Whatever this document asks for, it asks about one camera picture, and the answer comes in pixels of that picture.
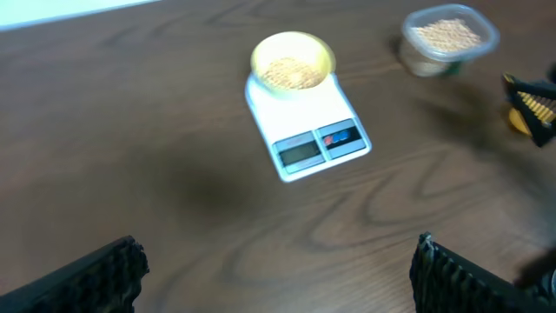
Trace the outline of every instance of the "white wall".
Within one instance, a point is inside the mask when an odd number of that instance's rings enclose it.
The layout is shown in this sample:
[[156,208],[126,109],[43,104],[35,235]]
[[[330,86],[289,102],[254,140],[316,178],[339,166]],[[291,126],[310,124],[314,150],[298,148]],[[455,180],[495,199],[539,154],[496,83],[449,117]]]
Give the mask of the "white wall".
[[0,0],[0,31],[156,0]]

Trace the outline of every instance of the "white kitchen scale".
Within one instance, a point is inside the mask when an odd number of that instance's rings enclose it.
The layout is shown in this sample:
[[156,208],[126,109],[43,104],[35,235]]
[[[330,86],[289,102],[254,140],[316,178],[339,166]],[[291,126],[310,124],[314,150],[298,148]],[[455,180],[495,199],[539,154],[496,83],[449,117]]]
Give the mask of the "white kitchen scale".
[[286,183],[361,157],[373,147],[334,73],[318,92],[299,97],[276,97],[251,74],[245,97]]

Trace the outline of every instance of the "yellow object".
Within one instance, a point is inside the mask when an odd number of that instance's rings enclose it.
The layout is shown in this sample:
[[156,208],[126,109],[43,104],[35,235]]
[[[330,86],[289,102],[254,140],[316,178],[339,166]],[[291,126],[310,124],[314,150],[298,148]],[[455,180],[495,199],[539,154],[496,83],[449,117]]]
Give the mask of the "yellow object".
[[[550,108],[552,108],[553,100],[545,99],[543,97],[532,96],[525,92],[518,92],[523,102],[529,109],[531,109],[534,115],[543,123],[550,123],[556,117]],[[519,111],[512,108],[509,113],[510,123],[520,132],[531,136],[531,132],[527,128],[523,116]]]
[[268,66],[284,57],[293,57],[320,71],[323,77],[334,72],[334,53],[321,39],[300,31],[286,31],[261,41],[251,55],[251,70],[277,96],[298,96],[318,90],[319,85],[303,90],[284,90],[263,79]]
[[511,108],[509,113],[509,118],[510,118],[510,123],[512,124],[513,127],[515,127],[516,130],[519,130],[520,132],[528,136],[531,136],[531,132],[529,132],[529,129],[527,128],[527,125],[525,124],[525,121],[523,120],[523,117],[521,116],[521,113],[519,111],[517,111],[514,108]]

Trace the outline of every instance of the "wood grain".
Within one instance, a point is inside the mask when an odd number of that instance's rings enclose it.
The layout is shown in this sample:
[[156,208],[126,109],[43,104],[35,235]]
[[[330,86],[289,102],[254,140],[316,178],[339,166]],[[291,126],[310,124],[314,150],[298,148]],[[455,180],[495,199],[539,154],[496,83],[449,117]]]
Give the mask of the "wood grain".
[[[161,1],[0,34],[0,293],[128,234],[151,267],[138,312],[412,312],[426,230],[517,278],[556,239],[555,148],[507,128],[500,72],[544,76],[555,8],[465,1],[500,48],[411,77],[391,43],[440,3]],[[243,98],[283,30],[330,44],[374,143],[290,184]]]

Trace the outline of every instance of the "scale button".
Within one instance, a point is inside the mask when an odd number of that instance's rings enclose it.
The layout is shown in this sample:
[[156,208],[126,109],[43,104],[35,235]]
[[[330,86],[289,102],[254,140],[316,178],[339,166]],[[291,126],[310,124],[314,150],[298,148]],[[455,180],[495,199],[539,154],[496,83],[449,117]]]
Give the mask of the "scale button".
[[340,140],[346,140],[346,139],[348,139],[348,138],[349,138],[349,131],[343,130],[343,131],[340,133]]

